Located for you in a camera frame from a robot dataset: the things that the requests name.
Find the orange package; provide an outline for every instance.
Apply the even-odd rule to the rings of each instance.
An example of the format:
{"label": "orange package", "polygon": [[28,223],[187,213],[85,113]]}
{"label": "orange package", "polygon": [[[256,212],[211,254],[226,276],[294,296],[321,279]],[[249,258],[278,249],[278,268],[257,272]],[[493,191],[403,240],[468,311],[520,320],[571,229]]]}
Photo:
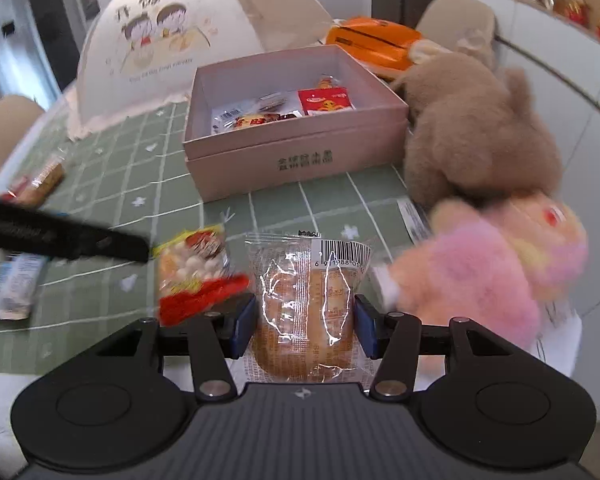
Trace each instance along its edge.
{"label": "orange package", "polygon": [[331,27],[327,44],[336,44],[376,75],[394,79],[413,62],[409,49],[422,39],[417,31],[374,18],[353,18]]}

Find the barcode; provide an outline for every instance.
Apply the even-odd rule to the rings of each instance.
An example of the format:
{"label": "barcode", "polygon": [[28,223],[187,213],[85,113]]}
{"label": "barcode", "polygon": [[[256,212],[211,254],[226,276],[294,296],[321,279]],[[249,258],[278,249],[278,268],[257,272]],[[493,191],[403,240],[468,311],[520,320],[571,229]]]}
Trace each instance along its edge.
{"label": "barcode", "polygon": [[371,256],[371,248],[358,242],[322,240],[322,264],[338,264],[364,269]]}
{"label": "barcode", "polygon": [[236,117],[240,115],[242,112],[238,110],[238,108],[234,108],[233,110],[228,110],[224,114],[220,115],[221,119],[231,119],[232,117]]}

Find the table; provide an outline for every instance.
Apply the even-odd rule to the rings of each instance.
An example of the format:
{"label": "table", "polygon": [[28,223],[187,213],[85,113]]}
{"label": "table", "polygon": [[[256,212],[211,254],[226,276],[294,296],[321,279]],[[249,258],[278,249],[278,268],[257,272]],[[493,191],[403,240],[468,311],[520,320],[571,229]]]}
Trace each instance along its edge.
{"label": "table", "polygon": [[[184,165],[187,104],[127,118],[69,148],[67,175],[42,207],[167,241],[182,230],[225,222],[237,269],[247,270],[245,234],[319,230],[351,237],[390,258],[410,245],[396,198],[401,169],[381,166],[202,203]],[[60,144],[66,117],[45,125],[18,174],[31,174]],[[108,258],[53,260],[27,322],[0,322],[0,372],[44,374],[96,341],[155,314],[155,268]],[[360,291],[377,301],[367,277]]]}

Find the pink box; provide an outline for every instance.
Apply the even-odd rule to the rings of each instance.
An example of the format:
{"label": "pink box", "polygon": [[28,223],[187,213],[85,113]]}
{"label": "pink box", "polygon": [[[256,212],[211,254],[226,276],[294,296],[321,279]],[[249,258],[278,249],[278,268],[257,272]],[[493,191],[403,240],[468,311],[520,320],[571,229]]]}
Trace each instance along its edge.
{"label": "pink box", "polygon": [[[249,126],[212,136],[211,110],[247,98],[314,88],[322,74],[355,110]],[[336,45],[267,52],[198,68],[184,134],[203,200],[398,162],[407,105]]]}

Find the colorful plush toy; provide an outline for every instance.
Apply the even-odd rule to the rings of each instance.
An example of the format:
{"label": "colorful plush toy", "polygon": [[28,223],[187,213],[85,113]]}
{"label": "colorful plush toy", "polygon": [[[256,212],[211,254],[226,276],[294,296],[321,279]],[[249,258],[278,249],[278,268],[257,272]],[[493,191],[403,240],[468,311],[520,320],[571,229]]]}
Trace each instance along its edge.
{"label": "colorful plush toy", "polygon": [[415,202],[428,209],[455,195],[557,189],[562,163],[533,113],[524,71],[506,71],[503,84],[480,60],[451,52],[410,67],[397,83],[416,123],[404,170]]}
{"label": "colorful plush toy", "polygon": [[540,329],[538,302],[564,296],[587,259],[587,235],[577,216],[540,193],[482,214],[445,200],[430,224],[434,237],[387,269],[395,307],[424,324],[469,317],[523,349]]}

